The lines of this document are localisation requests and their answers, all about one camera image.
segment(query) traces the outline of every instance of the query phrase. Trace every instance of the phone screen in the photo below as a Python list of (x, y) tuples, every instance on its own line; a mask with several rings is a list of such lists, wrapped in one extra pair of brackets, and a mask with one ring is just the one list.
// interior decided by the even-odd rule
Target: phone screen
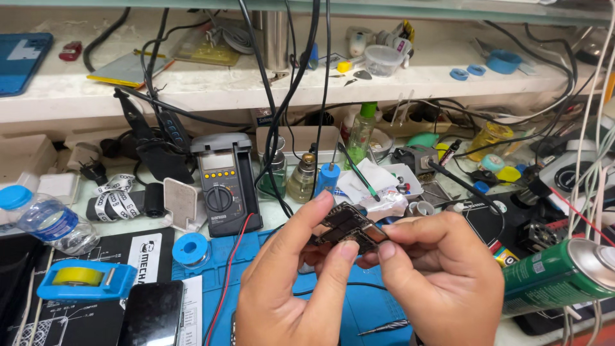
[(184, 283), (133, 286), (117, 346), (174, 346), (180, 327)]

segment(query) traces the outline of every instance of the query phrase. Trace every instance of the circuit board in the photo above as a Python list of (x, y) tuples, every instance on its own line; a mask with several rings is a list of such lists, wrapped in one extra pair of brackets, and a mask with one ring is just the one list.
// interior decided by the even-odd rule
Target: circuit board
[(340, 241), (354, 240), (359, 244), (359, 255), (374, 250), (379, 243), (389, 239), (370, 219), (347, 202), (331, 209), (315, 231), (320, 236), (313, 236), (312, 244), (336, 245)]

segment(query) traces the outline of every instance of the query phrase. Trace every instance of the shelf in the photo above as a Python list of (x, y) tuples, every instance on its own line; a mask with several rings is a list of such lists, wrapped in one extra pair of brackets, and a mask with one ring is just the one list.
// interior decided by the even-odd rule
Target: shelf
[[(126, 24), (92, 53), (95, 67), (140, 48), (156, 35), (160, 9), (134, 9)], [(110, 23), (120, 16), (120, 9), (65, 9), (53, 7), (6, 7), (0, 13), (2, 33), (51, 32), (55, 44), (33, 78), (27, 91), (17, 97), (0, 99), (0, 123), (35, 121), (44, 119), (70, 119), (122, 114), (119, 102), (113, 98), (109, 84), (86, 79), (87, 70), (81, 58), (64, 62), (58, 58), (62, 47), (71, 41), (91, 42)], [(167, 28), (198, 22), (201, 14), (188, 14), (172, 10)], [(347, 56), (344, 39), (349, 25), (361, 25), (375, 32), (393, 29), (398, 20), (334, 17), (331, 20), (332, 52)], [(522, 92), (561, 92), (566, 84), (565, 75), (550, 66), (537, 65), (538, 76), (527, 76), (520, 71), (503, 75), (488, 70), (482, 77), (471, 76), (468, 81), (456, 81), (449, 76), (452, 68), (467, 68), (471, 63), (484, 64), (484, 60), (468, 44), (470, 38), (482, 40), (505, 49), (518, 50), (501, 33), (477, 22), (436, 22), (415, 20), (415, 56), (408, 69), (398, 68), (390, 78), (371, 81), (358, 80), (346, 87), (352, 79), (330, 78), (327, 102), (359, 102), (366, 100), (397, 100), (399, 93), (414, 98), (462, 97)], [(305, 47), (309, 17), (295, 16), (298, 51)], [(522, 41), (521, 26), (507, 26)], [(533, 26), (535, 35), (542, 38), (566, 37), (568, 31)], [(176, 43), (183, 33), (175, 33), (161, 47), (162, 53)], [(324, 20), (320, 21), (317, 43), (320, 51), (326, 47)], [(579, 64), (579, 82), (582, 85), (594, 67)], [(324, 68), (309, 71), (291, 100), (290, 105), (318, 105), (322, 102)], [(272, 93), (279, 105), (288, 91), (290, 78), (274, 82)], [(230, 110), (268, 107), (260, 74), (254, 56), (243, 55), (234, 67), (175, 62), (167, 71), (154, 78), (154, 85), (162, 88), (160, 99), (189, 111)], [(143, 103), (146, 110), (149, 105)]]
[[(579, 8), (562, 8), (559, 4), (543, 6), (495, 0), (331, 0), (331, 12), (396, 18), (487, 19), (557, 25), (608, 24), (610, 8), (608, 5), (605, 7), (606, 2), (586, 3), (579, 5)], [(0, 5), (239, 9), (236, 0), (0, 0)], [(282, 0), (252, 0), (247, 1), (247, 5), (250, 10), (286, 10)], [(290, 0), (290, 6), (293, 11), (311, 12), (312, 1)]]

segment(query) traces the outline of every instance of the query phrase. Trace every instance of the hand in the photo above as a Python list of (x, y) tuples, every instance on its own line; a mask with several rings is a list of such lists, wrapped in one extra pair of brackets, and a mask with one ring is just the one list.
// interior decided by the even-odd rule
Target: hand
[(391, 241), (357, 265), (380, 264), (384, 285), (426, 345), (493, 345), (504, 277), (459, 214), (407, 218), (383, 227)]
[(237, 301), (237, 344), (312, 346), (338, 344), (346, 283), (359, 245), (337, 244), (328, 253), (309, 300), (293, 297), (293, 283), (312, 228), (333, 205), (324, 191), (301, 207), (263, 245), (241, 277)]

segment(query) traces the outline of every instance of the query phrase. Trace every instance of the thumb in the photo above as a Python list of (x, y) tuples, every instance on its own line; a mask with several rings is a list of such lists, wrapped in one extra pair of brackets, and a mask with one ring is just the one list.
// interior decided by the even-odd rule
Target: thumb
[(335, 328), (339, 331), (346, 284), (358, 252), (359, 244), (349, 240), (334, 246), (327, 255), (314, 293), (306, 307), (306, 313), (313, 314), (316, 321), (321, 323), (320, 328)]
[(378, 246), (378, 259), (384, 285), (408, 317), (423, 309), (425, 298), (435, 289), (423, 274), (414, 269), (402, 247), (392, 241), (384, 241)]

